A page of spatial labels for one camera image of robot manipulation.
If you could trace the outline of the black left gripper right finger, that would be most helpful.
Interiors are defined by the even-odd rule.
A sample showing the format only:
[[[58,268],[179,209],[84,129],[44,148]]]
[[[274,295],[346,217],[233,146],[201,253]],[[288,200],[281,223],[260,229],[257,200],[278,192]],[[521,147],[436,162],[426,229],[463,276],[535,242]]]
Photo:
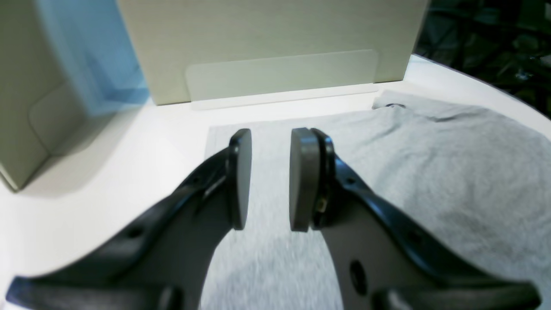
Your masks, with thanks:
[[[346,310],[535,310],[529,281],[482,271],[378,196],[318,129],[291,131],[291,230],[319,231]]]

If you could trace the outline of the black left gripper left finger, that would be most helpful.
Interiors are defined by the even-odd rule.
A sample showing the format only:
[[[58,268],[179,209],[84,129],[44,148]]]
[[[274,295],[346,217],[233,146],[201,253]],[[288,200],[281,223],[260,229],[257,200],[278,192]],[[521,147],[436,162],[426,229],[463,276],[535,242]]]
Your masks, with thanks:
[[[17,276],[6,300],[28,310],[196,310],[219,243],[243,230],[250,129],[200,164],[169,196],[64,268]]]

